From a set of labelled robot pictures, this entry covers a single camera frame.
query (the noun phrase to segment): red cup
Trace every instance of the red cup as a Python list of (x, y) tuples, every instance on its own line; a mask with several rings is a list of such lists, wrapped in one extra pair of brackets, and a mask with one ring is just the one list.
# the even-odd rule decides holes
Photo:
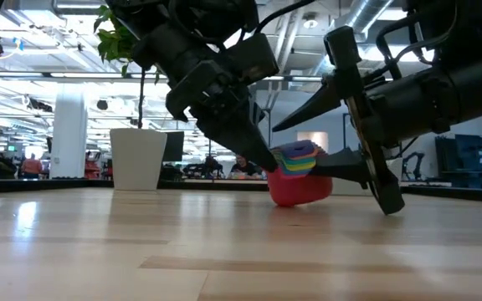
[(332, 193), (332, 178), (327, 176), (304, 176), (284, 178), (282, 170), (267, 172), (271, 198), (276, 205), (293, 207), (322, 200)]

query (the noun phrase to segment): potted plant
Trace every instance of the potted plant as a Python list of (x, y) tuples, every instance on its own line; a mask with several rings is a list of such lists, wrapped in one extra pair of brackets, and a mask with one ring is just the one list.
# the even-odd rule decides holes
[[(111, 22), (114, 30), (99, 29), (103, 22)], [(98, 54), (102, 61), (118, 61), (124, 65), (122, 76), (126, 77), (133, 62), (132, 49), (137, 38), (115, 17), (107, 6), (101, 6), (99, 17), (94, 23), (100, 44)], [(110, 131), (113, 155), (113, 180), (115, 189), (132, 191), (153, 191), (157, 188), (162, 167), (162, 157), (167, 143), (167, 134), (155, 130), (142, 130), (142, 102), (144, 100), (144, 79), (141, 71), (141, 95), (139, 98), (139, 120), (136, 129), (112, 129)]]

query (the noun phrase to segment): plant stem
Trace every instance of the plant stem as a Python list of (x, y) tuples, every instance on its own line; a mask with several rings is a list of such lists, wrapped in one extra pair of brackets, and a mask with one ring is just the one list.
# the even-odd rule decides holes
[(144, 78), (146, 77), (146, 71), (144, 68), (141, 71), (141, 97), (139, 98), (139, 122), (137, 126), (142, 129), (142, 102), (144, 101)]

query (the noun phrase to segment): white pillar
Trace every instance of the white pillar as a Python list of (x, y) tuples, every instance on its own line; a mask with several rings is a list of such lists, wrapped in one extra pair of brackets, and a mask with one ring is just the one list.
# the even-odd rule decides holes
[(87, 101), (83, 84), (59, 84), (49, 176), (85, 175)]

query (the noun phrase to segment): wooden floor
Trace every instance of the wooden floor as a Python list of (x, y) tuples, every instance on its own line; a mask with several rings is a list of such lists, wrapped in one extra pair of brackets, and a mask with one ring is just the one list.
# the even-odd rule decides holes
[(482, 301), (482, 203), (267, 193), (0, 195), (0, 300)]

